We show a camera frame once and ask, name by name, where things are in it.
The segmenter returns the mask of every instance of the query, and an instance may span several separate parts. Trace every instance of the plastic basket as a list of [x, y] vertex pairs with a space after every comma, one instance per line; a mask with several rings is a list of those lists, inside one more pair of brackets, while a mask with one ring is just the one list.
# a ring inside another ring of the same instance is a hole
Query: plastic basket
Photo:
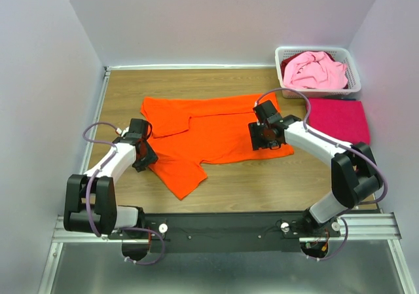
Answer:
[[[276, 71], [282, 88], [285, 88], [285, 86], [282, 81], [281, 62], [295, 54], [306, 52], [308, 50], [324, 51], [329, 53], [337, 62], [346, 64], [348, 68], [345, 75], [346, 78], [348, 78], [348, 88], [335, 90], [299, 89], [299, 92], [303, 93], [308, 98], [322, 98], [325, 96], [345, 96], [361, 90], [361, 82], [359, 80], [359, 75], [355, 68], [354, 61], [352, 60], [350, 53], [345, 48], [315, 46], [280, 46], [275, 50]], [[282, 96], [287, 99], [301, 98], [298, 94], [285, 90], [282, 91]]]

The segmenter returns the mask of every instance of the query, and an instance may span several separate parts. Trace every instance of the wooden table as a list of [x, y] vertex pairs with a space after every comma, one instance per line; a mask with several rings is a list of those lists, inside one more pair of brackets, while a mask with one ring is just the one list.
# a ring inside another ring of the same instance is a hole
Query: wooden table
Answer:
[[[131, 118], [144, 118], [139, 109], [145, 96], [208, 99], [263, 93], [278, 86], [275, 69], [112, 71], [100, 120], [125, 128]], [[303, 118], [302, 100], [287, 100], [280, 93], [277, 98], [283, 115]], [[114, 138], [111, 128], [98, 128], [96, 139]], [[89, 167], [108, 150], [94, 145]], [[330, 169], [298, 148], [284, 158], [203, 167], [208, 178], [182, 201], [152, 171], [129, 168], [115, 186], [117, 203], [141, 206], [145, 212], [304, 210], [331, 188]]]

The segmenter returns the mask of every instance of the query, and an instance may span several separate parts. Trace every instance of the orange cloth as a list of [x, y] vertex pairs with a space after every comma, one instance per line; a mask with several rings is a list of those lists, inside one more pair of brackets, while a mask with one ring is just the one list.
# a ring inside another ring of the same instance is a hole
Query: orange cloth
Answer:
[[[259, 94], [212, 100], [145, 98], [141, 112], [153, 125], [149, 138], [158, 161], [150, 165], [166, 186], [183, 199], [207, 174], [201, 163], [224, 164], [292, 155], [293, 148], [253, 151], [249, 128]], [[271, 100], [279, 110], [275, 93]]]

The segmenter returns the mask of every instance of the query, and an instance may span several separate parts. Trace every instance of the magenta folded cloth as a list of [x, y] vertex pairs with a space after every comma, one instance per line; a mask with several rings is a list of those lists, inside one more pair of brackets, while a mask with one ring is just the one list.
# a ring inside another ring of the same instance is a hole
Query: magenta folded cloth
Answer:
[[304, 52], [288, 63], [283, 85], [294, 89], [343, 89], [348, 83], [347, 68], [324, 52]]

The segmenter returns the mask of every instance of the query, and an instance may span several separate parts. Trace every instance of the wall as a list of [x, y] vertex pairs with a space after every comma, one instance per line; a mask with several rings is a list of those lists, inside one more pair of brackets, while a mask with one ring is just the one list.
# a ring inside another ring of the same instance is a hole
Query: wall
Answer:
[[68, 0], [0, 0], [0, 293], [36, 293], [103, 68]]
[[418, 55], [419, 0], [376, 0], [350, 45], [363, 84], [374, 155], [390, 183], [384, 211], [394, 211], [410, 273], [419, 286]]
[[348, 46], [374, 0], [70, 0], [105, 65], [274, 64]]

